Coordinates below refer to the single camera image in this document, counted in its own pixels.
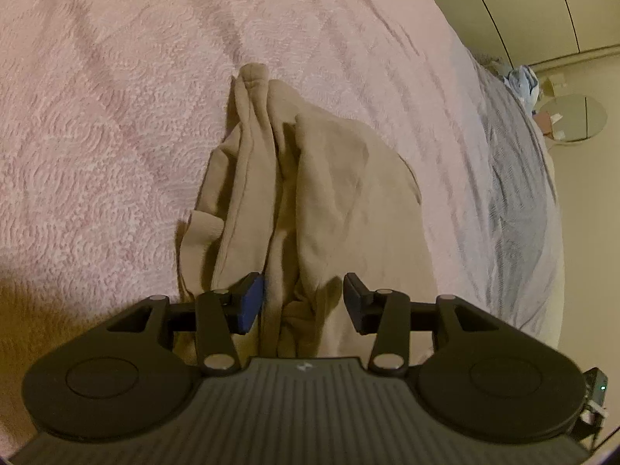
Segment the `pink grey bed blanket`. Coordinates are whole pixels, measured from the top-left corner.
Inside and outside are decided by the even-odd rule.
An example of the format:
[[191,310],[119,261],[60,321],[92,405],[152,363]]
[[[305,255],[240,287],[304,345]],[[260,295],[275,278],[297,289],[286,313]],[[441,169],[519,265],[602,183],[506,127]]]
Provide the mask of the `pink grey bed blanket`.
[[410,273],[550,346],[563,251],[536,125],[434,0],[1,0],[1,451],[31,363],[149,294],[248,63],[371,127],[421,194]]

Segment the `beige knit garment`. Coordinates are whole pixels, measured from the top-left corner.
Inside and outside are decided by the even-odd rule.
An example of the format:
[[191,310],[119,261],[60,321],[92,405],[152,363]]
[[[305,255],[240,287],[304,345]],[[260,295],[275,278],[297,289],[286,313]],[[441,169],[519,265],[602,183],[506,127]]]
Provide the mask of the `beige knit garment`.
[[260,318],[236,337],[254,356],[367,358],[343,301],[353,273],[370,289],[437,296],[410,166],[373,129],[304,100],[266,66],[241,68],[232,132],[212,151],[181,241],[184,291],[264,276]]

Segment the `round mirror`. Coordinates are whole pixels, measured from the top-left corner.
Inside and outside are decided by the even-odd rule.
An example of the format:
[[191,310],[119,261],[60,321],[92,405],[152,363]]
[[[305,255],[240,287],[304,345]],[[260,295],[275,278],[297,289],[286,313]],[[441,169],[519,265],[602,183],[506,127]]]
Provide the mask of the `round mirror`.
[[540,111],[551,119],[551,139],[562,144],[592,139],[607,122],[605,108],[591,96],[579,93],[551,99]]

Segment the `light blue cloth pile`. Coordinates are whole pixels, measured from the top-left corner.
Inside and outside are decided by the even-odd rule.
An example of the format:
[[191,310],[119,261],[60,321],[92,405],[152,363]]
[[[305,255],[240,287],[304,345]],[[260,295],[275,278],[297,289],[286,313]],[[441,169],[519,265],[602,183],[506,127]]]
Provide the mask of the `light blue cloth pile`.
[[520,65],[511,69],[503,77],[503,83],[512,90],[526,110],[535,109],[540,96],[540,83],[530,66]]

